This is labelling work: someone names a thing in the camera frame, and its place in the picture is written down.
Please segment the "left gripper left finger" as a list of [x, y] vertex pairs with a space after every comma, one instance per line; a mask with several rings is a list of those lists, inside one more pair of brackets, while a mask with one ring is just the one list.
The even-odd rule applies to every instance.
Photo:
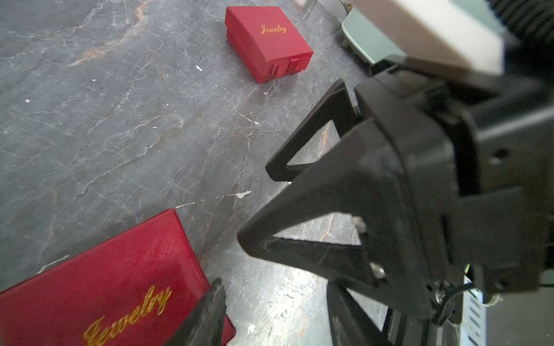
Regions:
[[226, 291], [217, 278], [166, 346], [220, 346], [226, 317]]

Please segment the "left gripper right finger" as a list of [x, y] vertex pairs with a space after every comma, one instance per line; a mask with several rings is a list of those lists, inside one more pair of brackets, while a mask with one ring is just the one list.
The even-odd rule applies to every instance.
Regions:
[[392, 344], [352, 295], [334, 282], [327, 284], [327, 309], [334, 346]]

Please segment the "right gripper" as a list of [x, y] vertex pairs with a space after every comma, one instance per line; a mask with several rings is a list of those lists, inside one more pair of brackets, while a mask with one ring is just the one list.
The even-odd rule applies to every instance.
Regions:
[[[444, 310], [435, 296], [466, 265], [488, 294], [535, 291], [551, 266], [552, 69], [491, 76], [390, 56], [371, 72], [356, 96], [372, 121], [259, 210], [242, 249], [416, 318]], [[330, 213], [362, 219], [360, 245], [278, 236]]]

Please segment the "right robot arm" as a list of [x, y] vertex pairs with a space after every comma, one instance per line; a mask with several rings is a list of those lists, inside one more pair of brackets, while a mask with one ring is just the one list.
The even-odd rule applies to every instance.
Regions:
[[473, 268], [489, 294], [553, 266], [553, 3], [492, 1], [506, 74], [391, 56], [337, 80], [269, 160], [286, 188], [242, 227], [248, 255], [428, 319]]

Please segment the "left red jewelry box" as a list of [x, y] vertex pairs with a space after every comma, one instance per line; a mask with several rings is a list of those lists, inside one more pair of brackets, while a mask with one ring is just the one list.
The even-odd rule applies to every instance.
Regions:
[[209, 289], [173, 209], [1, 293], [3, 345], [163, 345]]

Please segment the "mint green toaster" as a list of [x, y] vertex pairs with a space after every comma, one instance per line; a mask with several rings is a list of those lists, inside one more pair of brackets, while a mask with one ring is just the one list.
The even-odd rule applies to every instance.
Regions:
[[352, 7], [341, 23], [343, 47], [350, 48], [361, 60], [375, 65], [391, 55], [405, 56], [379, 28], [357, 8]]

